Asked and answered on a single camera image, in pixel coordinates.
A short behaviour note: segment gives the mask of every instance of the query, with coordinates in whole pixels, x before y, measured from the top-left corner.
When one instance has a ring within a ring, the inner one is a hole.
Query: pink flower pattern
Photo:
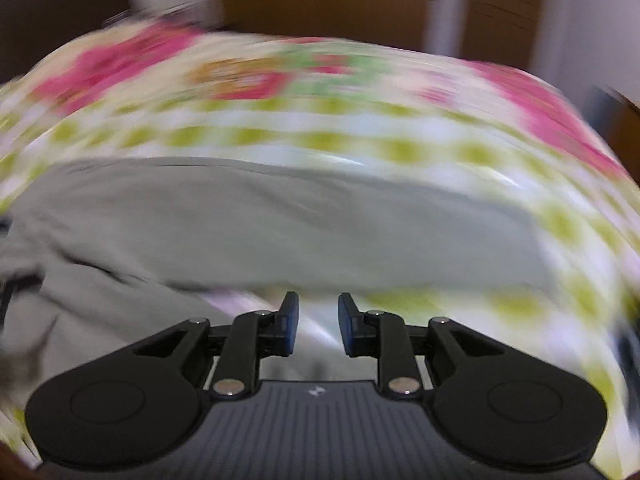
[[[437,106],[451,106],[455,95],[443,88],[430,87],[418,92],[418,95]]]
[[[307,43],[320,43],[321,41],[327,41],[328,38],[319,38],[310,36],[309,38],[289,38],[285,40],[286,43],[295,43],[295,44],[307,44]]]
[[[175,56],[197,36],[194,30],[155,23],[126,41],[83,52],[69,70],[47,79],[34,93],[56,100],[71,114],[97,101],[115,84]]]
[[[594,147],[582,121],[564,100],[532,76],[515,68],[468,62],[523,111],[524,128],[545,144],[563,150],[602,173],[624,173],[612,158]]]
[[[257,72],[238,76],[236,89],[216,95],[216,99],[269,99],[279,94],[290,81],[286,72]]]
[[[348,75],[353,73],[353,68],[349,67],[347,56],[339,54],[316,54],[314,56],[315,65],[310,67],[310,72],[322,74]]]

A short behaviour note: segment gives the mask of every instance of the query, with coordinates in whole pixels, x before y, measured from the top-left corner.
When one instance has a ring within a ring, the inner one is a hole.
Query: floral blanket
[[[370,173],[527,209],[557,297],[424,288],[358,304],[412,324],[444,314],[582,375],[609,409],[594,463],[613,479],[640,468],[638,372],[620,351],[638,346],[640,191],[551,86],[370,44],[137,23],[79,38],[0,88],[2,208],[56,162],[167,155]],[[228,309],[281,292],[238,293]],[[335,298],[300,293],[309,332],[328,345]],[[3,411],[0,438],[33,459],[19,410]]]

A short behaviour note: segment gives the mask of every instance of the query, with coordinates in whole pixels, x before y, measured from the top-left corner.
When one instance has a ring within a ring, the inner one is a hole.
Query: circular pad
[[[435,390],[431,410],[463,452],[532,471],[590,459],[607,421],[589,383],[520,353],[465,360]]]
[[[553,388],[531,381],[513,381],[489,393],[494,412],[513,422],[545,422],[562,409],[562,398]]]
[[[145,394],[134,384],[100,381],[80,388],[71,397],[71,411],[87,422],[114,424],[136,415],[144,403]]]
[[[200,414],[196,389],[164,359],[107,356],[44,383],[25,417],[42,455],[107,470],[172,450]]]

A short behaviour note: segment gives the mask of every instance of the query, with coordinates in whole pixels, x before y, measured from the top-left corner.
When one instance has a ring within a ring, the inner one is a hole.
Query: green polka dot
[[[566,290],[574,299],[577,314],[589,323],[597,322],[602,298],[593,283],[583,274],[576,273],[566,283]]]
[[[609,371],[600,363],[586,365],[584,371],[586,379],[600,392],[607,407],[615,405],[617,403],[616,385],[611,379]]]
[[[522,152],[519,153],[519,155],[520,160],[522,161],[522,167],[529,173],[541,178],[542,180],[546,180],[547,182],[552,182],[555,180],[554,171],[546,162],[540,160],[531,153]]]
[[[226,110],[231,106],[232,101],[228,100],[213,100],[213,101],[200,101],[196,105],[196,110],[199,112],[217,112],[220,110]]]
[[[636,322],[640,317],[640,300],[628,287],[625,287],[620,293],[620,303],[625,313],[625,319],[629,322]]]
[[[391,103],[374,102],[373,107],[377,113],[393,117],[419,117],[422,114],[416,108]]]
[[[12,90],[12,86],[15,83],[12,83],[11,81],[1,84],[0,85],[0,98],[4,98],[5,96],[10,94],[10,91]]]
[[[607,203],[609,203],[609,205],[623,218],[625,217],[625,210],[622,207],[622,205],[620,204],[620,202],[618,201],[617,198],[615,198],[611,193],[605,193],[605,199],[607,200]]]
[[[128,105],[121,106],[120,108],[116,108],[114,110],[114,113],[116,115],[132,114],[133,112],[137,112],[141,108],[142,108],[141,104],[128,104]]]
[[[51,133],[51,140],[58,144],[68,144],[78,136],[78,133],[78,125],[75,122],[66,119],[53,129],[53,132]]]
[[[349,145],[349,136],[337,132],[307,132],[296,136],[294,142],[309,150],[343,153]]]
[[[8,132],[20,122],[20,115],[9,112],[0,118],[0,132]]]
[[[282,97],[274,97],[271,99],[259,99],[252,103],[253,110],[263,112],[285,112],[288,108],[288,101]]]
[[[8,435],[6,437],[6,446],[13,452],[18,453],[20,446],[22,445],[22,440],[14,437],[13,435]]]
[[[580,226],[564,206],[549,205],[540,216],[543,227],[563,244],[575,246],[580,241]]]
[[[36,140],[44,132],[45,130],[41,126],[32,124],[18,136],[18,139],[20,140],[20,142],[29,144],[30,142]]]
[[[3,213],[7,209],[9,209],[9,207],[14,202],[14,200],[15,200],[15,196],[5,196],[4,198],[1,198],[0,199],[0,212]]]
[[[443,117],[446,117],[447,119],[456,121],[457,123],[472,125],[484,124],[484,121],[482,119],[473,117],[473,115],[463,114],[462,112],[457,112],[455,110],[443,110],[441,111],[441,115],[443,115]]]
[[[635,231],[627,231],[625,236],[626,241],[629,242],[632,249],[640,254],[640,237],[636,234]]]
[[[509,126],[508,124],[492,123],[492,125],[495,126],[501,132],[507,134],[508,136],[514,137],[515,139],[518,139],[521,142],[526,142],[527,144],[531,144],[530,137],[527,137],[526,134],[523,134],[522,132],[516,130],[516,128]]]
[[[158,131],[149,126],[141,126],[131,130],[120,147],[133,148],[134,146],[145,144],[156,137],[158,137]]]
[[[412,166],[424,163],[429,152],[426,145],[413,139],[389,137],[375,140],[380,157],[396,164]]]
[[[316,114],[345,115],[353,111],[353,104],[338,97],[318,97],[311,101],[311,111]]]
[[[398,314],[407,323],[418,323],[442,314],[438,294],[430,288],[388,290],[368,294],[365,298],[375,308]]]
[[[18,425],[20,426],[20,428],[22,430],[26,430],[27,426],[26,426],[26,422],[24,420],[24,411],[20,410],[18,408],[14,408],[11,411],[12,415],[14,416],[16,422],[18,423]]]
[[[233,146],[250,146],[252,144],[264,144],[278,137],[276,132],[262,130],[260,128],[235,128],[230,143]]]
[[[158,106],[156,106],[154,108],[154,111],[160,113],[160,112],[168,112],[169,110],[175,110],[176,108],[180,108],[181,106],[184,106],[185,102],[187,101],[188,99],[186,98],[169,99],[168,101],[160,103]]]
[[[104,144],[108,140],[112,139],[115,135],[115,132],[110,128],[103,127],[92,133],[89,142],[87,143],[88,148],[97,148],[98,146]]]
[[[597,232],[598,236],[602,238],[602,241],[608,245],[609,249],[618,254],[623,242],[618,229],[602,216],[591,219],[589,224]]]
[[[477,166],[490,166],[492,168],[499,163],[495,150],[482,142],[468,140],[460,142],[454,149],[460,162],[468,162]]]
[[[638,214],[640,214],[640,190],[636,183],[625,177],[616,184],[616,189],[625,197],[626,202]]]
[[[104,106],[104,100],[100,99],[100,100],[97,100],[97,101],[91,103],[88,106],[85,106],[84,108],[87,109],[87,110],[97,110],[99,108],[102,108],[103,106]]]
[[[491,303],[499,316],[514,322],[535,322],[545,316],[539,299],[530,292],[496,294]]]
[[[167,146],[175,146],[176,148],[194,146],[203,139],[207,130],[208,128],[206,126],[187,126],[180,128],[168,135],[165,144]]]
[[[570,183],[572,186],[574,186],[574,187],[575,187],[575,189],[577,189],[577,190],[580,192],[580,194],[581,194],[583,197],[588,198],[588,199],[590,199],[590,200],[592,200],[592,199],[593,199],[593,195],[592,195],[592,193],[591,193],[591,192],[589,191],[589,189],[588,189],[586,186],[584,186],[581,182],[579,182],[577,179],[575,179],[575,178],[573,178],[573,177],[570,177],[570,176],[567,176],[567,175],[565,175],[564,177],[565,177],[565,179],[567,179],[567,180],[569,181],[569,183]]]
[[[615,404],[608,406],[609,412],[612,412],[616,407],[617,406]],[[615,453],[609,453],[602,457],[598,457],[596,455],[593,461],[597,464],[598,469],[603,473],[605,478],[609,478],[610,480],[622,480],[624,478],[622,475],[622,463],[620,462],[620,457]]]
[[[0,158],[0,178],[6,179],[10,174],[12,169],[15,166],[15,162],[18,159],[17,152],[11,152],[5,155],[3,158]]]
[[[555,149],[548,146],[547,144],[543,144],[542,146],[540,146],[540,148],[547,155],[551,155],[555,160],[558,160],[559,162],[567,163],[568,159],[575,160],[571,155],[569,155],[567,152],[564,152],[560,148]]]
[[[29,174],[27,176],[28,182],[33,182],[36,180],[41,174],[49,169],[49,164],[46,162],[39,162],[35,166],[29,168]]]

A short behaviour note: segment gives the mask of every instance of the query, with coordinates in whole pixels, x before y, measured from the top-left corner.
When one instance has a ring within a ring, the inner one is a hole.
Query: logo
[[[317,399],[318,397],[323,396],[326,393],[326,390],[322,386],[314,386],[306,392],[309,395],[313,395]]]

